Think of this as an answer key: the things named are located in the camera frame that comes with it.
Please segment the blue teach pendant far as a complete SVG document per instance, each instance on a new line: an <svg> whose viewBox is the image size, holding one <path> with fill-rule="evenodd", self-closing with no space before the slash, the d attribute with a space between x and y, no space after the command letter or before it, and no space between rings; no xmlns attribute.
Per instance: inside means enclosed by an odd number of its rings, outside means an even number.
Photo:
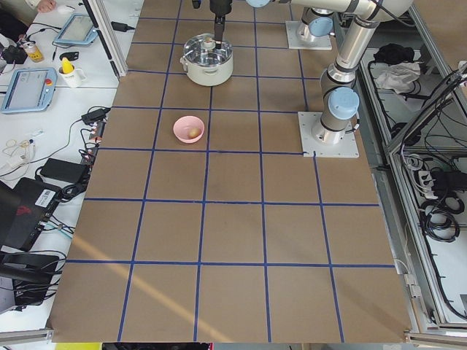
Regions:
<svg viewBox="0 0 467 350"><path fill-rule="evenodd" d="M54 38L58 45L87 46L98 37L88 15L73 14Z"/></svg>

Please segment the blue teach pendant near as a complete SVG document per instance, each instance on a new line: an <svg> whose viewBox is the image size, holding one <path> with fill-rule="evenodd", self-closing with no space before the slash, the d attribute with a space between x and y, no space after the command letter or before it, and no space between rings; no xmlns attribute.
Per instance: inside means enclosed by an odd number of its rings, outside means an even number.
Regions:
<svg viewBox="0 0 467 350"><path fill-rule="evenodd" d="M54 68L16 69L10 80L1 112L40 112L50 105L58 80Z"/></svg>

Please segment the pale green steel pot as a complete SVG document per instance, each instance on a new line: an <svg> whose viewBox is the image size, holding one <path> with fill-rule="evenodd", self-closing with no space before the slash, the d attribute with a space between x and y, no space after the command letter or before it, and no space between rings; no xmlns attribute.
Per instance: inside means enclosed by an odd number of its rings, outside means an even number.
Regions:
<svg viewBox="0 0 467 350"><path fill-rule="evenodd" d="M189 63L186 66L182 64L182 68L190 80L198 85L207 87L220 85L226 82L233 73L234 53L226 63L214 68L201 68L200 66L194 65L192 63Z"/></svg>

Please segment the black power adapter brick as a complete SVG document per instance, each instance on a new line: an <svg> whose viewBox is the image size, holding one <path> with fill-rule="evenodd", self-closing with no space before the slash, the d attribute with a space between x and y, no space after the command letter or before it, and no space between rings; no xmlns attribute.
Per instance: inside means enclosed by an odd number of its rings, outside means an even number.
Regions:
<svg viewBox="0 0 467 350"><path fill-rule="evenodd" d="M72 184L81 182L87 176L88 171L88 165L49 158L42 166L40 174L48 179Z"/></svg>

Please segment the yellow drink can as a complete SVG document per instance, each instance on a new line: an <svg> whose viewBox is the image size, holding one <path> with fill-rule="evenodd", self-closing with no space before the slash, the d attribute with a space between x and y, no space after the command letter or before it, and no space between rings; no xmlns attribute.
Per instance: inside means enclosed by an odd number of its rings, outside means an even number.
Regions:
<svg viewBox="0 0 467 350"><path fill-rule="evenodd" d="M38 63L45 59L42 51L37 47L35 42L26 41L22 43L21 47L33 62Z"/></svg>

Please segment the small black power adapter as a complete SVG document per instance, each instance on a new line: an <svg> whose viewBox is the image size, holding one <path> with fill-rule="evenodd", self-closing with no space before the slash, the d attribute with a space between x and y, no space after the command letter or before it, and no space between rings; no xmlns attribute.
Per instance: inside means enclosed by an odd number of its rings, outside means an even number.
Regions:
<svg viewBox="0 0 467 350"><path fill-rule="evenodd" d="M133 26L130 26L127 23L121 23L116 21L112 21L111 26L113 30L119 32L133 31L135 29Z"/></svg>

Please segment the black power strip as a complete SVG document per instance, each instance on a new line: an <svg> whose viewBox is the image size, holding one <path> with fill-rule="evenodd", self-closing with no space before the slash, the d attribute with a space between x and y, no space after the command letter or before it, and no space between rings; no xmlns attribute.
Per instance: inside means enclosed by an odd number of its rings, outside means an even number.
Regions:
<svg viewBox="0 0 467 350"><path fill-rule="evenodd" d="M83 148L79 150L81 155L81 164L89 166L94 164L106 123L106 120L101 120L80 130L83 142Z"/></svg>

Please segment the brown gridded table mat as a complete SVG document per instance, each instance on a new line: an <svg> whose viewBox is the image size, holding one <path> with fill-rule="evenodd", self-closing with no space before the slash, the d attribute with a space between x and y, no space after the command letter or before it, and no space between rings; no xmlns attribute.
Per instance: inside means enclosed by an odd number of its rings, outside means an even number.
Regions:
<svg viewBox="0 0 467 350"><path fill-rule="evenodd" d="M365 155L304 157L335 52L289 50L298 7L235 1L233 76L183 73L208 4L146 1L50 323L56 342L396 343L411 327ZM179 118L205 125L194 143Z"/></svg>

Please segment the brown egg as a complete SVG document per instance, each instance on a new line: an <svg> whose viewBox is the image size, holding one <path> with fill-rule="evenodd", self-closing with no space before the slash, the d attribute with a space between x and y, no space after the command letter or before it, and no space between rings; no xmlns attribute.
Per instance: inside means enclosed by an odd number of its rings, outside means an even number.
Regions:
<svg viewBox="0 0 467 350"><path fill-rule="evenodd" d="M189 139L195 139L201 134L201 129L200 128L191 128L188 131L188 137Z"/></svg>

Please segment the black laptop computer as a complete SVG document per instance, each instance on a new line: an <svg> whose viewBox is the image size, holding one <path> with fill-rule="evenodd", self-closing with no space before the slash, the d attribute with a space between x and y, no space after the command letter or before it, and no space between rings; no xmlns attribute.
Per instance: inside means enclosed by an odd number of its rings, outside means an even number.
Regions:
<svg viewBox="0 0 467 350"><path fill-rule="evenodd" d="M10 188L1 183L1 245L27 252L58 206L61 188L23 177Z"/></svg>

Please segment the pink plastic bowl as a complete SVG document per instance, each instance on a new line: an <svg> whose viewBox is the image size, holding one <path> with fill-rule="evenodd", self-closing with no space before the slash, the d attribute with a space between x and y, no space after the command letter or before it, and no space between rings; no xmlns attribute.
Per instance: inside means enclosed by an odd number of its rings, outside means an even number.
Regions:
<svg viewBox="0 0 467 350"><path fill-rule="evenodd" d="M189 139L188 131L191 128L200 128L201 134L195 139ZM187 115L179 118L173 125L174 135L181 141L187 144L197 142L204 134L204 122L193 115Z"/></svg>

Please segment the white mug with yellow item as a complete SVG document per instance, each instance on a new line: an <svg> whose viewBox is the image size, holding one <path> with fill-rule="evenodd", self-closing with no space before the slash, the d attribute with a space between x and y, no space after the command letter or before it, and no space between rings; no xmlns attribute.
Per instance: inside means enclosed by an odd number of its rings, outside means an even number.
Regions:
<svg viewBox="0 0 467 350"><path fill-rule="evenodd" d="M59 74L70 88L78 88L87 79L82 69L76 68L68 58L61 59Z"/></svg>

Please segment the black and white cloth pile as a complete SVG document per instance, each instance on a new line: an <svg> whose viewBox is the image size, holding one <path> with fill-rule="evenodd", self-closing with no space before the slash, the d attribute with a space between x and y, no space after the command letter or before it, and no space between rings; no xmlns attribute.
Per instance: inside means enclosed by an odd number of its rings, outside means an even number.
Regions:
<svg viewBox="0 0 467 350"><path fill-rule="evenodd" d="M420 64L414 57L411 47L393 43L380 47L374 54L374 61L387 64L387 68L375 79L376 86L397 94L412 92L421 75Z"/></svg>

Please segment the blue teach pendant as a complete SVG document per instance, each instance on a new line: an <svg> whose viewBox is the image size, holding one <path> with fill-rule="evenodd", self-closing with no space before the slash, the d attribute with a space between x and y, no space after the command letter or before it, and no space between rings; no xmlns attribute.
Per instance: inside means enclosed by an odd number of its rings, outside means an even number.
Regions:
<svg viewBox="0 0 467 350"><path fill-rule="evenodd" d="M50 105L58 80L54 68L16 69L10 80L1 112L40 112Z"/></svg>
<svg viewBox="0 0 467 350"><path fill-rule="evenodd" d="M98 37L88 15L73 14L54 38L58 45L87 46Z"/></svg>

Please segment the glass pot lid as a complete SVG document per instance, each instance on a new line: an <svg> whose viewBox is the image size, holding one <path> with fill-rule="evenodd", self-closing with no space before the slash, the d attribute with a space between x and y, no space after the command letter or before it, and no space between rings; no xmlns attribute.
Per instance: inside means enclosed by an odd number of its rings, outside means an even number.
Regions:
<svg viewBox="0 0 467 350"><path fill-rule="evenodd" d="M216 44L214 35L209 33L190 38L183 47L181 63L185 66L192 63L201 68L214 68L226 63L233 56L231 43L221 42L220 48L216 48Z"/></svg>

